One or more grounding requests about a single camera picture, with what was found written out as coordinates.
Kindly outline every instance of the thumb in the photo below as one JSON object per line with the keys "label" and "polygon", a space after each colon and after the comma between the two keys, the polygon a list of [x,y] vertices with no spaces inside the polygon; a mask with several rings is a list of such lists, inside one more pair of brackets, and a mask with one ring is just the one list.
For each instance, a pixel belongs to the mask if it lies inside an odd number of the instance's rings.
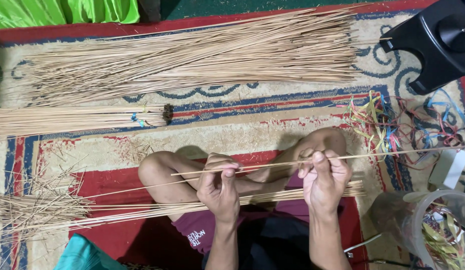
{"label": "thumb", "polygon": [[224,169],[221,173],[222,190],[234,187],[234,179],[236,178],[236,171],[234,169]]}
{"label": "thumb", "polygon": [[331,164],[321,151],[317,151],[313,154],[313,164],[316,169],[318,179],[326,180],[332,177]]}

